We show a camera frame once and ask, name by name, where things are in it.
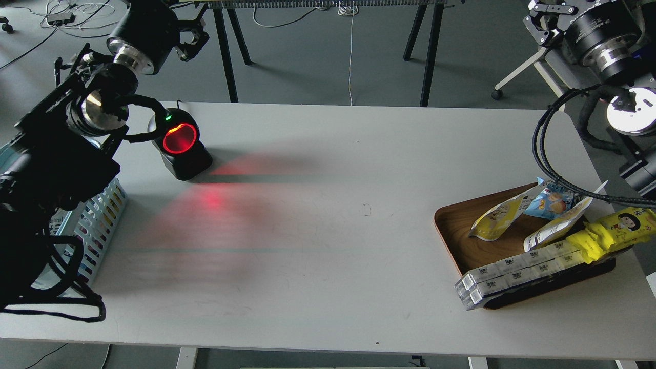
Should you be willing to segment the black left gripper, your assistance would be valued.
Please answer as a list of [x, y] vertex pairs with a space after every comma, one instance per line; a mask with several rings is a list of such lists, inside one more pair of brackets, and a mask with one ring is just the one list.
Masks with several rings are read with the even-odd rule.
[[[209, 40], [203, 18], [179, 19], [162, 1], [126, 1], [127, 13], [106, 42], [113, 63], [136, 75], [159, 73], [174, 48], [181, 61], [194, 59]], [[179, 33], [190, 33], [190, 42], [180, 42]]]

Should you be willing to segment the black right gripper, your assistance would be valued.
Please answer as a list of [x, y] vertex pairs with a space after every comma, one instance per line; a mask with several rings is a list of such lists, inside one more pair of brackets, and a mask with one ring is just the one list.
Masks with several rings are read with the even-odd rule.
[[552, 48], [564, 39], [577, 64], [591, 68], [603, 83], [626, 83], [637, 77], [640, 66], [630, 47], [642, 31], [623, 1], [585, 2], [565, 36], [558, 28], [558, 15], [575, 15], [577, 7], [530, 1], [528, 9], [533, 16], [525, 16], [523, 23], [539, 46]]

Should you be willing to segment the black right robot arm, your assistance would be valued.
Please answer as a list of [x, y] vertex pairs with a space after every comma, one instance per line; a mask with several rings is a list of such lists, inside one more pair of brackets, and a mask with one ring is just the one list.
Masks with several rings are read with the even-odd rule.
[[654, 147], [635, 136], [654, 135], [654, 1], [534, 1], [524, 23], [538, 45], [564, 46], [577, 66], [589, 67], [598, 84], [571, 88], [544, 112], [532, 134], [532, 155], [556, 184], [578, 194], [591, 191], [565, 180], [550, 165], [544, 141], [556, 110], [576, 96], [585, 101], [574, 127], [589, 146], [626, 159], [619, 175], [637, 198], [597, 195], [607, 203], [654, 209]]

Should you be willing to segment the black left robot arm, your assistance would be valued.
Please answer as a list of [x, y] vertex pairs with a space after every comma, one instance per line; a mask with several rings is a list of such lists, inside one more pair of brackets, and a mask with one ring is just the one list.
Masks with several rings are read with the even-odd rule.
[[121, 166], [120, 144], [151, 142], [178, 180], [208, 169], [212, 156], [193, 117], [136, 93], [141, 75], [157, 74], [172, 50], [192, 60], [209, 39], [199, 5], [194, 19], [179, 19], [173, 1], [127, 1], [110, 33], [109, 54], [85, 44], [69, 74], [15, 124], [7, 144], [14, 162], [2, 172], [2, 313], [44, 315], [33, 304], [82, 304], [96, 317], [51, 312], [52, 317], [101, 322], [103, 299], [79, 267], [85, 246], [73, 235], [52, 235], [49, 220], [103, 193]]

